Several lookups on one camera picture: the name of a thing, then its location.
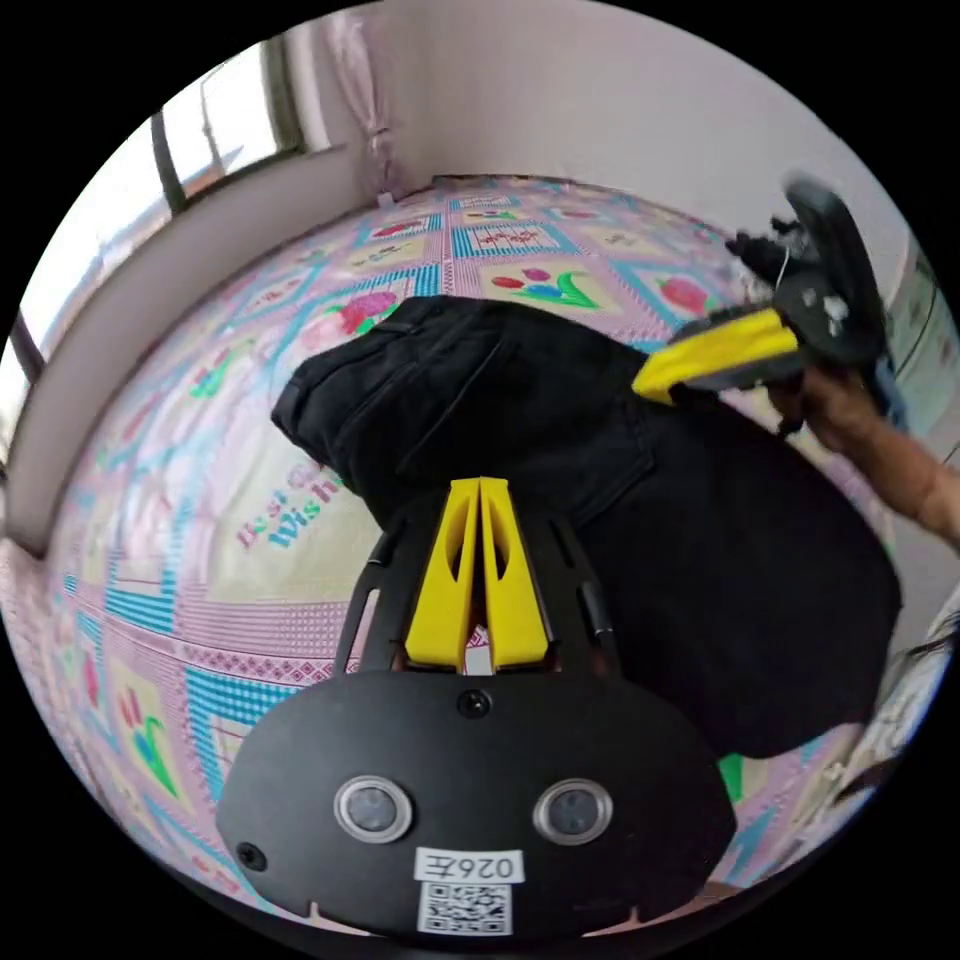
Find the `printed number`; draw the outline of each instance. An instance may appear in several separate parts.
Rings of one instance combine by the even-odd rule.
[[[430,871],[444,880],[458,876],[461,880],[471,880],[474,877],[480,880],[509,880],[513,876],[513,861],[509,857],[481,857],[474,860],[464,857],[454,860],[452,857],[433,857]]]

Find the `qr code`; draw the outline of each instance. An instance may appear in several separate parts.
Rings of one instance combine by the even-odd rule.
[[[422,933],[504,937],[513,932],[509,884],[425,883],[420,894]]]

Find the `screw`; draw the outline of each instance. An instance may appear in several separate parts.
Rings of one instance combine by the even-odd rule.
[[[482,690],[466,690],[457,698],[457,709],[468,720],[485,717],[490,707],[490,698]]]
[[[262,873],[267,869],[267,858],[259,847],[252,843],[241,843],[237,846],[237,859],[248,869]]]

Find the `white wall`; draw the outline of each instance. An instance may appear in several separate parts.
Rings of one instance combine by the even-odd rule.
[[[411,138],[436,172],[569,177],[758,230],[789,211],[780,183],[799,169],[846,200],[895,291],[908,230],[889,196],[811,111],[718,47],[589,0],[386,6],[416,21]]]

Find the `human hand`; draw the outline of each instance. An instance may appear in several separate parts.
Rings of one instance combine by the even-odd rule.
[[[814,436],[834,453],[851,456],[868,445],[884,420],[855,373],[804,371],[800,388],[767,388],[770,402],[788,420],[805,420]]]

